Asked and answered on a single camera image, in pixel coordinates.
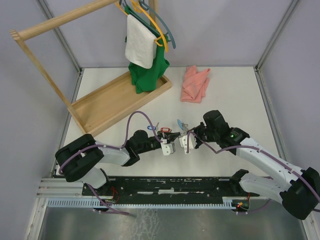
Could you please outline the key with red tag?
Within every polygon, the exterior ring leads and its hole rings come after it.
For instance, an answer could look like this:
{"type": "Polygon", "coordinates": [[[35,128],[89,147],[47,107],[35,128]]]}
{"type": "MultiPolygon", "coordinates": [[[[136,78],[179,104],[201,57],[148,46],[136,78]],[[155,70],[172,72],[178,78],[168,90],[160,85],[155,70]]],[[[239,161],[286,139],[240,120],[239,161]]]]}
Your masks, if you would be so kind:
{"type": "Polygon", "coordinates": [[[168,137],[168,134],[172,132],[172,130],[169,127],[162,127],[160,129],[160,132],[162,134],[162,137],[165,139],[168,137]]]}

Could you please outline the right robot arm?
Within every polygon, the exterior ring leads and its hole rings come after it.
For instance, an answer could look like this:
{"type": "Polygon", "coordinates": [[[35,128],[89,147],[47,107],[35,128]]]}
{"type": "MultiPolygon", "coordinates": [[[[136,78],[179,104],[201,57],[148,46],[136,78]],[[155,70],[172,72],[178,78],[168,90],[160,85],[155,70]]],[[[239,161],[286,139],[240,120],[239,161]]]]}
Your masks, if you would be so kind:
{"type": "Polygon", "coordinates": [[[267,174],[261,177],[245,169],[238,170],[229,183],[234,195],[247,192],[266,197],[282,204],[300,220],[305,220],[311,212],[319,212],[320,174],[312,167],[303,169],[273,155],[247,132],[230,127],[218,110],[205,113],[203,121],[188,130],[179,141],[186,154],[201,145],[216,143],[220,150],[215,150],[215,154],[230,152],[267,174]]]}

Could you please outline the key with blue window tag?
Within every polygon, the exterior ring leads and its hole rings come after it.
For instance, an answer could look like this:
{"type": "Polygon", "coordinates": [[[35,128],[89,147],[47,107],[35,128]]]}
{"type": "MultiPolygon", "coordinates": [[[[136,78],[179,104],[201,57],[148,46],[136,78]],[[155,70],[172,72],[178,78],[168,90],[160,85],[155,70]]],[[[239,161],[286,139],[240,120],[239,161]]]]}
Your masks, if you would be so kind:
{"type": "Polygon", "coordinates": [[[156,125],[148,125],[147,129],[157,132],[159,130],[159,122],[156,125]]]}

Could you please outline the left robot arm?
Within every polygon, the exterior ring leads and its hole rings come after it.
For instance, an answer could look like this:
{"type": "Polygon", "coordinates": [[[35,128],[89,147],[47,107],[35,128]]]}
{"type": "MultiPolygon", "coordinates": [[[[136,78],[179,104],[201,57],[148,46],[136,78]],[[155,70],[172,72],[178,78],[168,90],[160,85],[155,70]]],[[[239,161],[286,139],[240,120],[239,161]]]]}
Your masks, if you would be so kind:
{"type": "Polygon", "coordinates": [[[106,195],[111,183],[104,170],[96,167],[99,163],[129,167],[140,160],[140,154],[160,149],[164,156],[175,152],[174,141],[179,132],[161,132],[148,136],[144,130],[137,130],[126,140],[124,148],[102,144],[86,133],[59,149],[55,159],[59,164],[59,174],[69,183],[80,181],[90,185],[99,195],[106,195]]]}

